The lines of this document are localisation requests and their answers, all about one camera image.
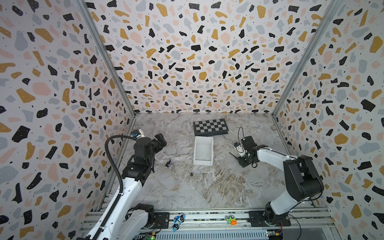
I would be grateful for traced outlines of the white plastic bin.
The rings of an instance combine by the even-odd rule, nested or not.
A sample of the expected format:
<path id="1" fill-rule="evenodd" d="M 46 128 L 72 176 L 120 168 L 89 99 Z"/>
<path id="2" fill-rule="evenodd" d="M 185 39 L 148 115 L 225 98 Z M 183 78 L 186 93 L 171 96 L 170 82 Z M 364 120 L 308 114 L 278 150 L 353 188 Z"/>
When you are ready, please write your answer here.
<path id="1" fill-rule="evenodd" d="M 214 138 L 195 137 L 194 165 L 212 166 L 214 160 Z"/>

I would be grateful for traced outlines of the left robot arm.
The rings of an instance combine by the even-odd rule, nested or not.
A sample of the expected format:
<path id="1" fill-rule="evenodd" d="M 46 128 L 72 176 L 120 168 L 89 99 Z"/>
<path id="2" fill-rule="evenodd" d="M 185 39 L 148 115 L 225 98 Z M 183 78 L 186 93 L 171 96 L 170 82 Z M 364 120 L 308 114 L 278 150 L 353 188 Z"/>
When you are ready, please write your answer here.
<path id="1" fill-rule="evenodd" d="M 85 236 L 86 240 L 132 240 L 142 228 L 149 228 L 154 224 L 152 205 L 131 205 L 149 175 L 155 171 L 155 155 L 167 142 L 162 134 L 151 139 L 145 137 L 141 130 L 133 131 L 133 135 L 125 138 L 135 142 L 134 154 L 120 172 L 109 150 L 110 141 L 117 138 L 118 135 L 106 140 L 105 152 L 116 173 L 119 187 L 101 218 Z"/>

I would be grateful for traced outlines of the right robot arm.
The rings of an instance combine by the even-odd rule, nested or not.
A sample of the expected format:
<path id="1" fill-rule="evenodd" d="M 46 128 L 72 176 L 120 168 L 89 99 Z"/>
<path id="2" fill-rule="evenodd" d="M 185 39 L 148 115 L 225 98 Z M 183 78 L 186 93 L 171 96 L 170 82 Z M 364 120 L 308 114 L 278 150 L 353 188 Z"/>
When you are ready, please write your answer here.
<path id="1" fill-rule="evenodd" d="M 324 184 L 311 157 L 290 156 L 266 145 L 257 145 L 251 136 L 235 142 L 234 148 L 239 154 L 235 159 L 243 168 L 256 168 L 258 163 L 263 162 L 283 171 L 285 177 L 286 189 L 268 202 L 264 212 L 252 222 L 260 221 L 271 227 L 282 224 L 288 220 L 290 210 L 324 191 Z"/>

